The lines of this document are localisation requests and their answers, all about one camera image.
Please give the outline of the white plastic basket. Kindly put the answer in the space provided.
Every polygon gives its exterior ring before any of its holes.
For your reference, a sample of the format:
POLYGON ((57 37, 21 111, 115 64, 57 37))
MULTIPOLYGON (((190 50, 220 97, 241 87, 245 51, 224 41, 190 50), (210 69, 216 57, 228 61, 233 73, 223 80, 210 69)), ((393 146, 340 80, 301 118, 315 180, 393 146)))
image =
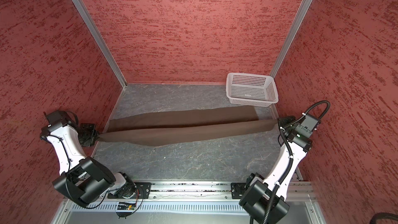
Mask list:
POLYGON ((226 95, 231 104, 269 107, 279 101, 274 78, 265 75, 229 73, 226 95))

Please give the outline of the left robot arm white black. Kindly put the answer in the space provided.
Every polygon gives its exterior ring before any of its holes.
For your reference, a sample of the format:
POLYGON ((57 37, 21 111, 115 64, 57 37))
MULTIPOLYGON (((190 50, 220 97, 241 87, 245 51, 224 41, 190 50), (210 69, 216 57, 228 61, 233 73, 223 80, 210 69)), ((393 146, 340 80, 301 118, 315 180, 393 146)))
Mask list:
POLYGON ((86 209, 107 195, 116 199, 138 199, 138 188, 125 173, 113 173, 103 164, 86 156, 78 132, 69 124, 50 124, 40 138, 50 143, 57 154, 60 176, 52 184, 56 191, 86 209))

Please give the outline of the brown trousers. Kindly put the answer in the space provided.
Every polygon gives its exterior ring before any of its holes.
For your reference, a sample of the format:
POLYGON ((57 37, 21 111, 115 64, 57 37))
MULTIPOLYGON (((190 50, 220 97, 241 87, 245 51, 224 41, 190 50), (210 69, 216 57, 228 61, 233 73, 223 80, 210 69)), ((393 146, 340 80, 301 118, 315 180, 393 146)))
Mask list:
POLYGON ((253 106, 146 113, 111 120, 103 142, 165 146, 273 130, 276 119, 259 119, 253 106))

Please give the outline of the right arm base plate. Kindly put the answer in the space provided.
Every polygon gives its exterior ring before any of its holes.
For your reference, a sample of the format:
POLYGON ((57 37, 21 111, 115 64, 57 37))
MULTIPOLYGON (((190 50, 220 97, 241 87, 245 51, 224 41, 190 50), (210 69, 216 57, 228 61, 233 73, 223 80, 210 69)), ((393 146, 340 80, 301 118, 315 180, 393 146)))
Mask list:
POLYGON ((233 200, 241 199, 249 188, 249 184, 247 183, 231 183, 231 197, 233 200))

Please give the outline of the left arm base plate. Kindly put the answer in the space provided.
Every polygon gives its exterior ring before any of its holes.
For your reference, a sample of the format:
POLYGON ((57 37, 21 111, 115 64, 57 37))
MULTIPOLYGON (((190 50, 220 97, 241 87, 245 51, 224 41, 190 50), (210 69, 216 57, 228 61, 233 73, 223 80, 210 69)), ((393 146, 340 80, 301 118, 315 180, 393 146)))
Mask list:
POLYGON ((148 199, 151 192, 152 183, 135 182, 127 184, 121 189, 113 190, 107 194, 108 199, 148 199))

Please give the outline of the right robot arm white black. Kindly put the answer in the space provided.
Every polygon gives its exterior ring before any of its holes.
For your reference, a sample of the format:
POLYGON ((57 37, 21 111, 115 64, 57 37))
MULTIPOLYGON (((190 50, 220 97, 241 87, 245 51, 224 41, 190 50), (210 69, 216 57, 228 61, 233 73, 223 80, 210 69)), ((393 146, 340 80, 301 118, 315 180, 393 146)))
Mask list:
POLYGON ((304 114, 300 119, 286 123, 280 118, 278 126, 283 144, 278 159, 267 177, 251 174, 239 205, 250 215, 250 222, 276 224, 284 218, 290 206, 286 203, 292 176, 302 159, 312 148, 309 138, 319 119, 304 114))

